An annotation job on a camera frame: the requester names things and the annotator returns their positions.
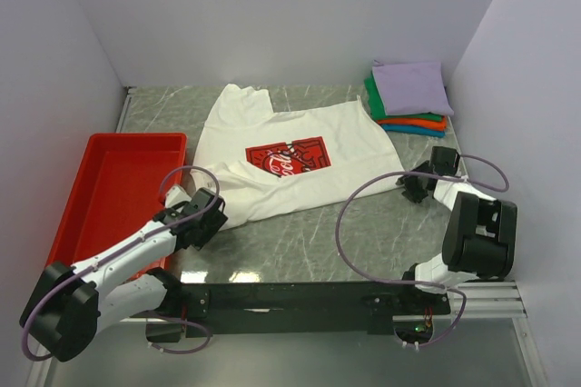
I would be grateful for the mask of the white printed t-shirt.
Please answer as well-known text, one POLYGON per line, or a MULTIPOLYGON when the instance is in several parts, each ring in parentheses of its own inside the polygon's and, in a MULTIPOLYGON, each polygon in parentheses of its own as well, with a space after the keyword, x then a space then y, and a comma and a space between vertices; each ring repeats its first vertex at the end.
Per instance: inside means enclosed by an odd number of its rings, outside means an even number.
POLYGON ((403 166, 359 99, 276 113, 267 90, 228 84, 204 123, 193 159, 197 187, 220 187, 235 228, 345 201, 403 166))

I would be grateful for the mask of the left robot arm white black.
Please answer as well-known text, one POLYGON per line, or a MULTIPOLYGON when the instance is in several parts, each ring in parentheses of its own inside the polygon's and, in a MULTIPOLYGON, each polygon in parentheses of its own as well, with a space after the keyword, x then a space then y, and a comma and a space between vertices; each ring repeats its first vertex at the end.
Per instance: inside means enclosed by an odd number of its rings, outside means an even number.
POLYGON ((182 283, 150 263, 193 246, 202 248, 226 223, 219 193, 199 189, 164 208, 136 233, 90 258, 45 267, 22 312, 21 351, 32 362, 67 362, 104 329, 148 312, 180 328, 182 283))

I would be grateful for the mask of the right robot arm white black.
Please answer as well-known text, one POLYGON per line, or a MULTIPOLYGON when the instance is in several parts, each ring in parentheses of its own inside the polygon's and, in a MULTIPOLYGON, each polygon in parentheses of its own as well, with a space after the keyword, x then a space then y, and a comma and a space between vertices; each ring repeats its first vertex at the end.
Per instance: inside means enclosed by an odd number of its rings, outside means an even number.
POLYGON ((402 195, 413 203, 432 197, 450 210, 441 252, 412 265, 402 279, 399 305, 419 313, 430 294, 473 280, 502 280, 514 264, 517 206, 480 192, 459 176, 461 154, 435 146, 429 159, 397 180, 402 195))

